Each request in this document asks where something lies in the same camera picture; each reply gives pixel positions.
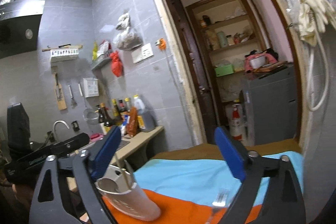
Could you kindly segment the person left hand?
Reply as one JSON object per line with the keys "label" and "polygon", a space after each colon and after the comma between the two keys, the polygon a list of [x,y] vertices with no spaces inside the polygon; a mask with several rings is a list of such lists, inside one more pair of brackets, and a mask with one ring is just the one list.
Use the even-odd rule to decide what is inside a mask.
{"label": "person left hand", "polygon": [[34,190],[26,185],[12,185],[12,190],[16,199],[23,204],[23,206],[30,210],[31,202],[34,195]]}

